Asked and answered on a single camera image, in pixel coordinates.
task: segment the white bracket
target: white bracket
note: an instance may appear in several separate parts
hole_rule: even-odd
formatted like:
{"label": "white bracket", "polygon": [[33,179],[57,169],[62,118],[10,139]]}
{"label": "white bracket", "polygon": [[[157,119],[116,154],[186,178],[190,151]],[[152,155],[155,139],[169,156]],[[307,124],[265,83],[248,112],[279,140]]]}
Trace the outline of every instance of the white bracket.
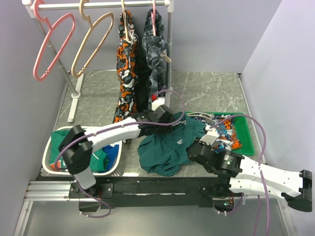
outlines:
{"label": "white bracket", "polygon": [[210,129],[211,126],[207,125],[205,130],[207,133],[200,139],[201,142],[206,143],[207,145],[212,145],[219,137],[216,128]]}
{"label": "white bracket", "polygon": [[165,0],[165,6],[167,6],[167,12],[174,11],[174,0]]}
{"label": "white bracket", "polygon": [[152,103],[152,111],[155,111],[160,105],[165,104],[164,97],[157,97],[155,101]]}
{"label": "white bracket", "polygon": [[168,107],[170,106],[171,103],[171,94],[172,94],[171,92],[165,93],[165,105]]}
{"label": "white bracket", "polygon": [[32,9],[32,6],[33,6],[33,3],[31,0],[22,0],[22,4],[25,6],[26,10],[28,11],[29,15],[31,18],[36,18],[34,12],[33,12],[33,9]]}
{"label": "white bracket", "polygon": [[71,94],[72,104],[70,107],[70,112],[68,116],[68,122],[74,122],[75,114],[78,109],[79,99],[81,98],[81,87],[84,79],[84,73],[78,78],[77,85],[75,90],[77,90],[78,94]]}

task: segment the gray marble table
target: gray marble table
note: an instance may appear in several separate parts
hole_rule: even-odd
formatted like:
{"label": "gray marble table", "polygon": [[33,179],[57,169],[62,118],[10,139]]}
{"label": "gray marble table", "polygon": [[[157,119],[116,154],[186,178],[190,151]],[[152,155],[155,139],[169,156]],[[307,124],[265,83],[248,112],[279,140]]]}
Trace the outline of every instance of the gray marble table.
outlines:
{"label": "gray marble table", "polygon": [[[112,123],[119,96],[119,81],[115,71],[91,71],[85,73],[82,98],[74,123],[67,122],[71,105],[71,93],[66,92],[56,128],[80,124],[82,126],[103,126]],[[180,72],[173,71],[172,87],[185,100],[186,111],[198,112],[242,112],[248,114],[243,93],[236,73]],[[170,107],[179,110],[180,101],[172,95]],[[249,129],[258,159],[257,143],[250,122]],[[121,160],[112,176],[159,177],[149,174],[139,164],[137,148],[143,138],[134,139],[124,145]],[[190,163],[182,166],[174,177],[209,177],[202,166]]]}

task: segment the white basket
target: white basket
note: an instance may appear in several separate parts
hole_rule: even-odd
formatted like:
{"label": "white basket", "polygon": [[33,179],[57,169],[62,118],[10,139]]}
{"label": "white basket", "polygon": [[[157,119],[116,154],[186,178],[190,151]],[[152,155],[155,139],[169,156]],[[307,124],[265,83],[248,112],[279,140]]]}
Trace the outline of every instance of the white basket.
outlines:
{"label": "white basket", "polygon": [[[72,126],[64,126],[64,127],[61,127],[57,130],[64,130],[64,129],[71,129]],[[93,126],[82,126],[83,129],[88,129],[88,128],[95,128]],[[42,160],[42,165],[43,165],[43,168],[45,171],[47,171],[48,173],[50,174],[54,174],[54,175],[63,175],[63,176],[70,176],[71,174],[69,172],[64,172],[64,171],[54,171],[52,170],[52,168],[49,166],[49,160],[50,160],[50,142],[51,142],[51,137],[49,138],[48,140],[48,143],[46,145],[46,148],[45,148],[45,151],[44,151],[44,155],[43,155],[43,160]],[[119,141],[119,142],[116,142],[114,144],[119,144],[119,150],[118,150],[118,155],[113,163],[113,167],[107,171],[107,172],[104,172],[104,173],[98,173],[98,172],[93,172],[93,175],[94,176],[106,176],[106,175],[109,175],[111,173],[113,173],[116,168],[118,167],[118,164],[119,164],[119,160],[120,160],[120,156],[121,156],[121,153],[122,153],[122,141]]]}

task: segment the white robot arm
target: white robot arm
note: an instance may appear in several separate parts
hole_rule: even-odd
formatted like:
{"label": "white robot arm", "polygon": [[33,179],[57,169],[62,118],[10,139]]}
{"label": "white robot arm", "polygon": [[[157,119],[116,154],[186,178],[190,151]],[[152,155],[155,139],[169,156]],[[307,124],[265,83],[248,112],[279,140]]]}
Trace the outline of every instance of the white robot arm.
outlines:
{"label": "white robot arm", "polygon": [[[134,124],[150,121],[156,123],[172,122],[172,111],[165,105],[153,106],[153,110],[134,114],[121,122],[104,127],[83,130],[74,126],[60,145],[60,151],[79,137],[89,135],[74,144],[63,154],[67,168],[83,189],[96,184],[89,168],[91,154],[96,150],[125,139],[134,139],[144,135],[171,132],[170,127],[153,124]],[[209,190],[212,197],[228,197],[230,193],[244,193],[264,196],[264,187],[260,177],[263,171],[269,195],[284,198],[288,205],[300,211],[312,211],[312,173],[303,170],[290,172],[271,166],[261,165],[246,156],[232,151],[219,153],[211,149],[212,143],[219,137],[215,128],[206,127],[206,135],[187,148],[191,161],[201,164],[207,172],[218,175],[218,183]]]}
{"label": "white robot arm", "polygon": [[312,173],[302,170],[291,172],[277,169],[251,160],[232,151],[215,152],[211,145],[219,137],[215,128],[206,127],[207,133],[188,148],[192,161],[204,166],[207,172],[218,175],[219,182],[212,189],[214,197],[227,192],[247,195],[265,195],[260,170],[270,196],[285,199],[289,207],[300,211],[312,211]]}

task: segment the clothes hanger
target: clothes hanger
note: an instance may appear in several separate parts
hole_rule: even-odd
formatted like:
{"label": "clothes hanger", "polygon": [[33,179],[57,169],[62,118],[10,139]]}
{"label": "clothes hanger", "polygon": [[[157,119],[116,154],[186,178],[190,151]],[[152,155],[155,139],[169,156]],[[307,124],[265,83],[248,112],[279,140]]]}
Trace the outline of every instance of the clothes hanger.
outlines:
{"label": "clothes hanger", "polygon": [[[46,34],[46,37],[39,49],[39,53],[37,55],[37,59],[36,59],[36,62],[35,62],[35,65],[34,65],[34,69],[33,69],[33,75],[34,75],[34,78],[37,79],[38,81],[43,81],[49,74],[49,72],[51,71],[51,69],[54,67],[54,65],[56,64],[56,62],[58,61],[60,55],[63,53],[63,50],[65,49],[66,45],[68,44],[73,32],[74,32],[74,29],[75,29],[75,20],[74,20],[74,17],[71,13],[68,13],[68,14],[65,14],[64,16],[61,16],[52,26],[48,20],[47,17],[44,17],[42,18],[39,13],[38,13],[38,6],[40,4],[44,4],[44,1],[43,0],[35,0],[34,1],[34,4],[32,6],[33,8],[33,12],[37,18],[38,21],[42,22],[42,23],[45,23],[48,27],[48,32]],[[55,31],[55,29],[58,27],[58,25],[60,25],[61,22],[63,22],[64,20],[68,19],[68,18],[71,18],[72,19],[72,28],[67,36],[67,38],[65,39],[65,41],[63,42],[63,45],[61,46],[61,48],[59,49],[59,51],[57,52],[55,58],[53,59],[53,61],[50,63],[49,67],[47,68],[47,70],[45,71],[45,73],[39,77],[38,76],[38,68],[39,68],[39,64],[41,62],[41,59],[44,55],[44,52],[45,52],[45,49],[47,47],[47,44],[49,43],[49,40],[50,40],[50,37],[51,35],[53,34],[53,32]]]}
{"label": "clothes hanger", "polygon": [[[85,69],[88,67],[88,65],[90,64],[90,62],[92,61],[92,59],[94,58],[94,56],[96,55],[96,53],[99,51],[99,49],[101,48],[102,44],[104,43],[105,39],[107,38],[110,30],[112,29],[113,27],[113,23],[114,23],[114,15],[113,13],[109,12],[109,13],[106,13],[104,15],[102,15],[101,17],[99,17],[93,24],[92,24],[92,21],[91,21],[91,18],[89,15],[85,15],[83,13],[83,7],[84,7],[84,4],[87,3],[87,2],[90,2],[89,0],[81,0],[80,1],[80,6],[79,6],[79,12],[80,12],[80,15],[82,17],[83,20],[87,21],[90,25],[90,28],[87,32],[87,34],[85,35],[82,43],[81,43],[81,46],[77,52],[77,55],[75,56],[74,58],[74,61],[73,61],[73,64],[72,64],[72,67],[71,67],[71,73],[72,73],[72,76],[74,78],[79,78],[82,73],[85,71]],[[87,62],[84,64],[82,70],[79,71],[79,73],[76,73],[75,72],[75,66],[78,62],[78,59],[83,51],[83,48],[84,48],[84,45],[86,44],[86,42],[88,41],[92,31],[95,29],[95,27],[101,23],[103,20],[105,20],[107,17],[111,17],[112,18],[112,22],[109,26],[109,29],[108,31],[106,32],[106,34],[104,35],[104,37],[102,38],[102,40],[100,41],[100,43],[98,44],[97,48],[94,50],[94,52],[92,53],[92,55],[90,56],[90,58],[87,60]]]}
{"label": "clothes hanger", "polygon": [[156,36],[156,0],[152,0],[153,11],[151,12],[153,35]]}
{"label": "clothes hanger", "polygon": [[126,12],[125,12],[125,2],[124,0],[122,1],[122,9],[123,9],[123,19],[124,19],[124,26],[125,26],[125,35],[126,35],[126,41],[129,41],[129,37],[128,37],[128,31],[127,31],[127,16],[126,16]]}

